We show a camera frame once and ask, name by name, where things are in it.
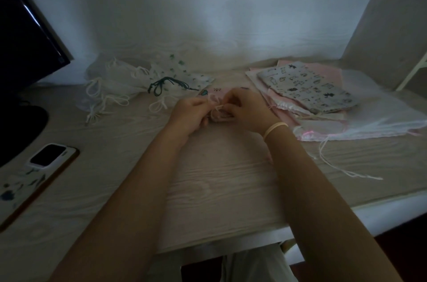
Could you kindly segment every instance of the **cat pattern fabric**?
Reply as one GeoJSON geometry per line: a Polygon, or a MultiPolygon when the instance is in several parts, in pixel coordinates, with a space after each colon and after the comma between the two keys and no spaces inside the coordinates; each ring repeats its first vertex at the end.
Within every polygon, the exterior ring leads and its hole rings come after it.
{"type": "Polygon", "coordinates": [[[258,77],[277,94],[300,102],[314,114],[350,109],[359,101],[299,61],[266,69],[258,77]]]}

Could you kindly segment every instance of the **monitor screen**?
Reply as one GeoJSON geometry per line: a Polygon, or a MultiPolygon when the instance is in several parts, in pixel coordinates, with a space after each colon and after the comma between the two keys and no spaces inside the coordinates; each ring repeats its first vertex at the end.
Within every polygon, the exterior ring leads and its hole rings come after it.
{"type": "Polygon", "coordinates": [[[16,93],[70,63],[29,0],[0,6],[0,91],[16,93]]]}

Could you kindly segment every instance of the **left hand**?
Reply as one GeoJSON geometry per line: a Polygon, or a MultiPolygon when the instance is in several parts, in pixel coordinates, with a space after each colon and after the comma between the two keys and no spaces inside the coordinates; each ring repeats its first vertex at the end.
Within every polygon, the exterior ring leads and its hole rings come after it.
{"type": "Polygon", "coordinates": [[[173,108],[165,129],[186,139],[199,128],[207,126],[209,120],[206,116],[216,106],[216,103],[199,97],[181,99],[173,108]]]}

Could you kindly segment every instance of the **monitor stand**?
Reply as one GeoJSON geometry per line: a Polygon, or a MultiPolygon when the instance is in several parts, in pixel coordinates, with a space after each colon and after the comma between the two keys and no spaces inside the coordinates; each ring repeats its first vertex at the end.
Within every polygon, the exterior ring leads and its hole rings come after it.
{"type": "Polygon", "coordinates": [[[0,166],[20,154],[43,131],[49,120],[47,111],[33,105],[8,105],[0,116],[2,148],[0,166]]]}

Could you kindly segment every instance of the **forearm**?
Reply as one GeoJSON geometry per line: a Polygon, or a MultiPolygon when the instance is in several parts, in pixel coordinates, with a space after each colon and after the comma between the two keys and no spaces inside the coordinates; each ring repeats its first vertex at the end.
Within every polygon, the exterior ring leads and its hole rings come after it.
{"type": "Polygon", "coordinates": [[[183,138],[162,130],[57,267],[51,281],[134,281],[155,253],[183,138]]]}
{"type": "Polygon", "coordinates": [[[280,126],[266,138],[285,216],[304,258],[329,281],[400,281],[388,258],[338,191],[280,126]]]}

